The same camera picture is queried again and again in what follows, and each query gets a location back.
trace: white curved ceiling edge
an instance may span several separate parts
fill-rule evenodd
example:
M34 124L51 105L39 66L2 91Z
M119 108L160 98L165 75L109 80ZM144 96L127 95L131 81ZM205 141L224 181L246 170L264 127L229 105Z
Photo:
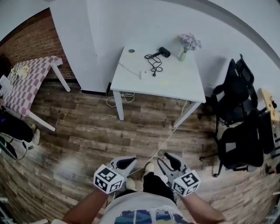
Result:
M183 5L194 10L203 12L209 16L212 16L229 26L235 28L251 41L253 41L260 49L267 54L267 56L278 66L280 69L280 57L273 50L273 48L261 37L252 27L250 27L243 20L224 9L221 6L216 5L208 0L161 0L174 4Z

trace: brick wall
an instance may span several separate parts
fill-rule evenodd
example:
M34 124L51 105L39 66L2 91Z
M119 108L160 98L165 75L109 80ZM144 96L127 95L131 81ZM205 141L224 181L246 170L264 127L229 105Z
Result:
M49 8L24 21L0 41L0 53L3 53L12 65L33 58L58 56L63 61L59 66L63 77L75 78L58 38ZM56 75L51 70L47 78L56 78Z

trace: black and white marker cube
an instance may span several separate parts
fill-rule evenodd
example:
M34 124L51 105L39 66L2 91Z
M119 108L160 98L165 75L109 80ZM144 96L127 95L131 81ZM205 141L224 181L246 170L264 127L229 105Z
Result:
M94 173L93 184L106 194L110 194L123 185L124 177L109 169L105 165L101 165Z
M192 170L176 179L172 183L172 189L182 196L186 196L198 188L201 180L198 174Z

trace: flower vase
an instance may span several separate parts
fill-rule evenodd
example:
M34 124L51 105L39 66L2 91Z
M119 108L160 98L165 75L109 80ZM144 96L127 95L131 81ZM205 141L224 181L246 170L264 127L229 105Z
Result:
M183 51L180 55L179 61L183 62L186 59L187 51Z

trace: pink and white checkered tablecloth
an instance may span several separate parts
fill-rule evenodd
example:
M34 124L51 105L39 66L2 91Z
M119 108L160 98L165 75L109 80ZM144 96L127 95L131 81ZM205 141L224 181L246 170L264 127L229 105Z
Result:
M52 65L61 65L62 59L56 56L31 59L24 62L19 62L15 65L28 66L29 72L25 79L17 77L11 77L11 73L8 75L8 79L13 83L13 90L9 94L4 88L0 90L0 96L3 94L3 106L12 109L23 116L28 116L32 102L40 88L43 80L51 69Z

